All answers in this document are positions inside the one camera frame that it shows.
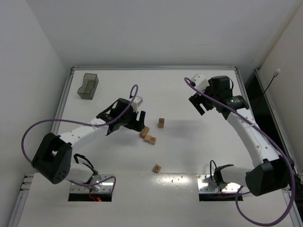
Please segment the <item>grey plastic tray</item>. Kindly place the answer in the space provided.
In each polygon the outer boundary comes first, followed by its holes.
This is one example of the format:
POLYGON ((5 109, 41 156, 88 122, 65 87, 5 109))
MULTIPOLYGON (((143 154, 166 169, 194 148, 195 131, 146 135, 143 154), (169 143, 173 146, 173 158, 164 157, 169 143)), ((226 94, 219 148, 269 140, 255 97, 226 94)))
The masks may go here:
POLYGON ((85 73, 81 87, 77 94, 81 99, 92 100, 98 86, 98 75, 93 73, 85 73))

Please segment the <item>wood cube red letter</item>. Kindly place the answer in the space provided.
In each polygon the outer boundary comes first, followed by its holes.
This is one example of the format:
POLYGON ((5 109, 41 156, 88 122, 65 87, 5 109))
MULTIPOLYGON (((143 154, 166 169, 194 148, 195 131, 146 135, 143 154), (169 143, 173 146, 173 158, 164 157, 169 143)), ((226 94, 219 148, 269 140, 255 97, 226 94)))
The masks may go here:
POLYGON ((164 118, 159 118, 158 127, 163 129, 164 128, 164 123, 165 123, 165 119, 164 118))

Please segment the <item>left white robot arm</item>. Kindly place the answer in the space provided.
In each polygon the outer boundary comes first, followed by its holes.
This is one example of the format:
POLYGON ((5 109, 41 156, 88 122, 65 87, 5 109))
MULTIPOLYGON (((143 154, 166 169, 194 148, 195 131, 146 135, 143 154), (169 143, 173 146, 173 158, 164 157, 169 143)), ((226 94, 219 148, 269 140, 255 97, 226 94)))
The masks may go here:
POLYGON ((89 123, 59 135, 48 133, 32 160, 32 167, 53 184, 63 180, 80 184, 95 184, 98 175, 89 161, 81 163, 79 150, 84 146, 108 136, 125 127, 141 132, 145 125, 145 112, 139 107, 143 98, 117 99, 106 110, 99 113, 89 123))

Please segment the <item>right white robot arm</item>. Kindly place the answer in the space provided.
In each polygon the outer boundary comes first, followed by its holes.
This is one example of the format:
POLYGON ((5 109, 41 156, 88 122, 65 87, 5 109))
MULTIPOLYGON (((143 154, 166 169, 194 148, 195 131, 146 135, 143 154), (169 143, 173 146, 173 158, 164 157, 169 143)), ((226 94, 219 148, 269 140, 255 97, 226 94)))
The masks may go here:
POLYGON ((184 80, 196 92, 189 98, 196 110, 201 115, 212 109, 221 113, 242 140, 254 166, 253 169, 233 164, 216 167, 213 176, 217 185, 236 183, 255 196, 288 185, 295 189, 292 159, 258 127, 246 100, 233 95, 233 82, 228 76, 207 79, 197 74, 184 80))

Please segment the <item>long wood block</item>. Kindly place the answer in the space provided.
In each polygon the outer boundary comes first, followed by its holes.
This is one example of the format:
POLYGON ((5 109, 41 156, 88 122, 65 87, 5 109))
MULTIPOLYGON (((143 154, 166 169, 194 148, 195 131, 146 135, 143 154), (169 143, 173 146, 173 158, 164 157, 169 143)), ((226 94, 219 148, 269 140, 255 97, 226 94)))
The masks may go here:
POLYGON ((144 139, 145 136, 148 134, 149 129, 150 129, 149 127, 145 126, 145 127, 143 128, 143 130, 140 132, 140 137, 144 139))

